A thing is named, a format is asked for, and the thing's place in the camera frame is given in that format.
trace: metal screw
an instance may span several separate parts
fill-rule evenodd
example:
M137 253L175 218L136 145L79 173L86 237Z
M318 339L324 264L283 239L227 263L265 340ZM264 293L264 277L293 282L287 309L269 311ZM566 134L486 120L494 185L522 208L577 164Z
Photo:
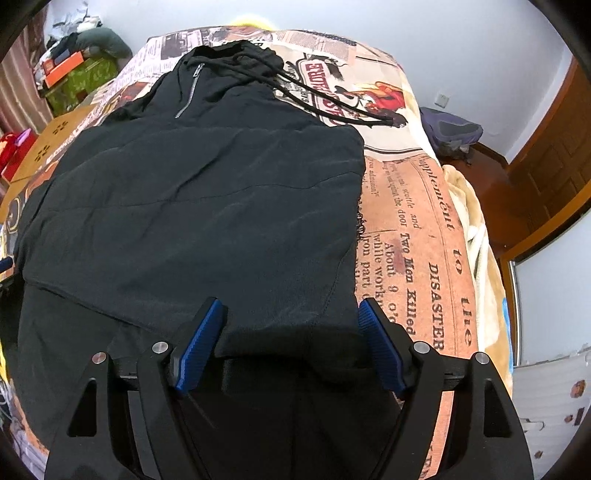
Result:
M417 353L428 353L431 347L425 342L416 342L413 345L414 351Z
M485 354L485 353L483 353L483 352L478 352L478 353L476 354L476 361L477 361L479 364L486 365L488 362L490 362L490 361L491 361L491 359L488 357L488 355L487 355L487 354Z
M92 362L97 365L101 364L105 360L107 360L107 354L104 352L98 352L92 356Z
M152 351L154 353L164 353L168 350L168 344L166 342L156 342L152 345Z

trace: wooden floor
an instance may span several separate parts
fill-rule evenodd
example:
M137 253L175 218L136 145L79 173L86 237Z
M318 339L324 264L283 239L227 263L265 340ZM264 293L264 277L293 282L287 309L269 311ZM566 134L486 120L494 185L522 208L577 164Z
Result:
M530 234L524 202L497 161L476 150L472 150L470 155L472 165L448 158L442 158L441 162L453 165L474 187L484 213L492 251L499 258Z

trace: orange box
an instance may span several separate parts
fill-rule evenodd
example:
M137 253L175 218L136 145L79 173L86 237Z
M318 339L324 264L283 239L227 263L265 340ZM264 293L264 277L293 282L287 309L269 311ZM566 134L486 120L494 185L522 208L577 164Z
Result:
M59 82L63 77L65 77L68 73L74 70L83 61L84 58L82 58L82 53L80 53L79 51L70 55L67 59L65 59L62 63L55 67L51 72L49 72L49 75L45 77L45 83L47 84L47 87L53 87L57 82Z

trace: drawstring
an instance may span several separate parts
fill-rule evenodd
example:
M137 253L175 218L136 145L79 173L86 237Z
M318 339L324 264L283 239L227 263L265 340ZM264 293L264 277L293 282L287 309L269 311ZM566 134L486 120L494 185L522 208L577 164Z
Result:
M233 58L240 58L240 57L248 57L250 59L254 59L254 60L258 60L260 61L262 64L264 64L265 66L269 67L271 69L272 72L274 72L277 75L282 76L283 78L289 80L290 82L295 83L296 85L302 87L303 89L308 90L309 92L314 93L315 95L324 98L325 100L329 100L331 102L333 102L335 105L338 105L341 108L345 108L349 111L358 113L359 115L363 115L363 116L368 116L370 118L376 118L378 120L381 120L382 122L380 123L380 125L389 125L392 126L394 124L393 119L385 116L385 115L377 115L375 113L371 113L365 110L361 110L359 108L355 108L354 106L348 105L347 103L339 100L338 98L333 98L330 95L324 93L324 92L319 92L318 90L316 90L313 87L310 87L309 85L306 85L304 82L299 81L298 79L292 77L291 75L289 75L285 70L283 69L278 69L277 67L275 67L272 63L269 63L268 61L266 61L265 59L263 59L262 57L258 57L257 55L253 55L247 52L239 52L236 53L234 55Z
M328 113L325 112L323 110L320 110L319 108L313 106L313 105L309 105L308 103L306 103L305 101L303 101L302 99L296 97L295 95L293 95L287 88L285 88L284 86L280 85L278 82L273 81L267 77L264 77L263 75L259 75L258 73L254 73L250 70L245 70L243 68L240 67L236 67L234 65L230 65L225 63L224 61L221 60L213 60L213 59L208 59L208 58L204 58L201 57L199 58L199 63L203 63L205 65L214 65L214 66L218 66L224 69L228 69L231 70L233 72L237 72L240 73L242 75L245 75L247 77L253 78L255 80L258 80L259 82L265 83L267 85L269 85L270 87L279 90L281 93L283 93L283 95L285 95L286 97L290 98L291 100L293 100L295 103L297 103L298 105L300 105L303 109L305 110L309 110L312 111L314 113L316 113L317 115L329 118L331 120L334 120L336 122L342 122L342 123L346 123L346 124L352 124L352 125L366 125L368 127L372 127L373 125L389 125L392 126L394 124L394 120L388 116L382 116L382 115L375 115L374 113L370 113L370 112L365 112L363 110L357 109L355 107L352 107L350 105L348 105L347 103L342 102L341 100L338 100L336 98L332 98L330 95L327 95L326 93L323 92L319 92L318 90L316 90L315 88L312 88L308 85L306 85L303 82L300 82L299 80L293 78L292 76L288 75L284 70L282 69L278 69L277 67L273 66L272 64L266 62L264 59L257 57L255 55L250 55L250 54L246 54L246 53L237 53L235 54L232 58L233 59L237 59L241 56L244 57L249 57L252 58L254 60L258 60L261 63L263 63L264 65L266 65L267 67L269 67L271 69L272 72L274 72L275 74L281 75L282 77L285 77L287 79L289 79L289 81L295 83L296 85L299 85L300 87L304 88L305 90L308 90L309 92L313 93L314 95L317 95L321 98L324 98L325 100L329 100L330 102L333 102L335 105L340 106L341 108L345 108L347 110L350 110L352 112L358 113L360 115L363 116L368 116L371 118L376 118L376 121L370 121L370 120L360 120L360 119L356 119L356 118L346 118L340 115L335 115L333 113Z

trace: zipper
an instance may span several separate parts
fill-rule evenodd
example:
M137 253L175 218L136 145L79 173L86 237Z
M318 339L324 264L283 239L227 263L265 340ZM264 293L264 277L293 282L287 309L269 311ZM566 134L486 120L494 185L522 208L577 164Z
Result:
M175 118L179 118L184 111L189 108L189 105L191 105L191 102L193 101L193 95L195 95L195 87L197 86L197 80L199 80L199 74L201 73L201 70L203 68L203 63L200 63L199 65L197 65L197 68L195 69L195 73L193 73L193 85L191 85L191 91L189 92L189 99L187 100L187 103L185 103L184 107L181 108L177 114L174 116Z

